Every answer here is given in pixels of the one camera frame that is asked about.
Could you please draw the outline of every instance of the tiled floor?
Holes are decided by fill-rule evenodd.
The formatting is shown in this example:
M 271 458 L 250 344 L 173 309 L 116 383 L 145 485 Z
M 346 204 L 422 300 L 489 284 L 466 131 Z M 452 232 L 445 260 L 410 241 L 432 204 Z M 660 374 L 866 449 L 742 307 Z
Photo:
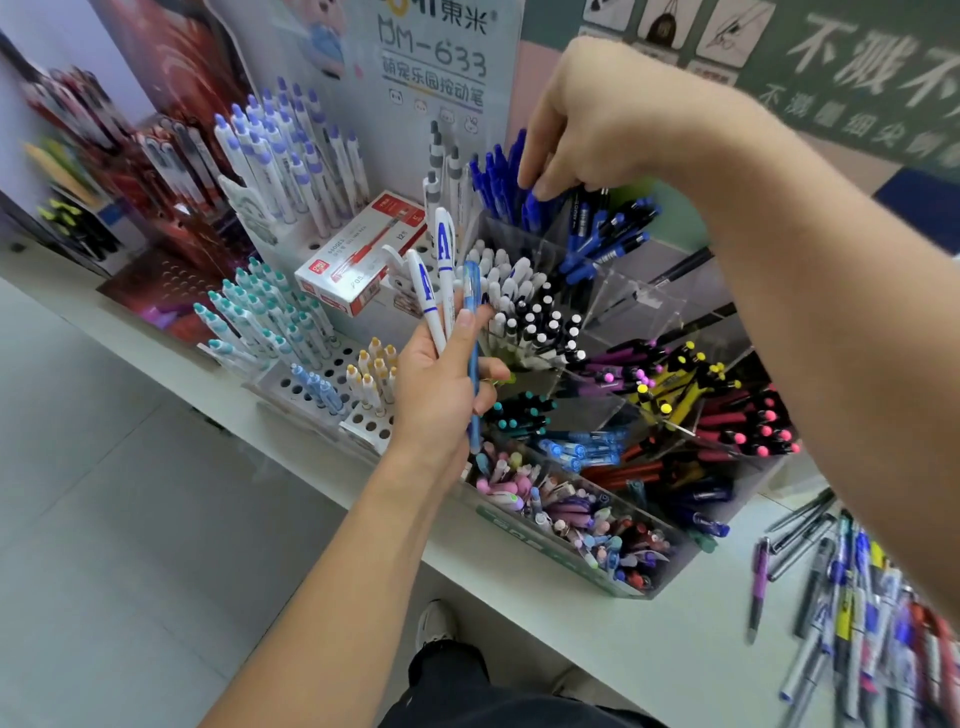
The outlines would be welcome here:
M 194 726 L 343 511 L 2 280 L 0 310 L 0 728 Z M 566 667 L 423 567 L 384 711 L 438 596 L 494 682 Z

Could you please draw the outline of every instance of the light blue pen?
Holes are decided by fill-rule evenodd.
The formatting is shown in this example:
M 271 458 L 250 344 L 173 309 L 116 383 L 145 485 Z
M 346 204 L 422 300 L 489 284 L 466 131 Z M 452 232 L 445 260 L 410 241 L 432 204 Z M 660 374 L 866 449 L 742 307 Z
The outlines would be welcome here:
M 464 263 L 464 308 L 471 311 L 474 315 L 477 312 L 477 305 L 480 304 L 480 266 L 472 260 Z M 480 345 L 473 345 L 473 352 L 470 354 L 470 363 L 468 373 L 473 382 L 473 395 L 480 392 L 480 365 L 478 362 Z M 470 417 L 470 425 L 467 429 L 467 435 L 470 440 L 470 452 L 474 455 L 480 452 L 480 417 L 473 415 Z

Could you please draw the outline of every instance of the white countertop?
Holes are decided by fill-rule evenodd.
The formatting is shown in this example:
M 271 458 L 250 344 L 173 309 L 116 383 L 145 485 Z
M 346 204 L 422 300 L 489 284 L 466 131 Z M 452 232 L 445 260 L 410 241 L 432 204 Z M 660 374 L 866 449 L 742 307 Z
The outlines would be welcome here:
M 93 274 L 33 246 L 0 251 L 0 276 L 341 506 L 356 499 L 367 465 L 258 406 L 230 373 L 97 293 Z M 670 728 L 766 728 L 784 712 L 777 695 L 797 648 L 805 559 L 767 590 L 756 644 L 744 633 L 754 543 L 785 512 L 753 498 L 731 536 L 650 602 L 602 594 L 453 500 L 423 561 Z M 831 724 L 829 695 L 818 690 L 805 725 Z

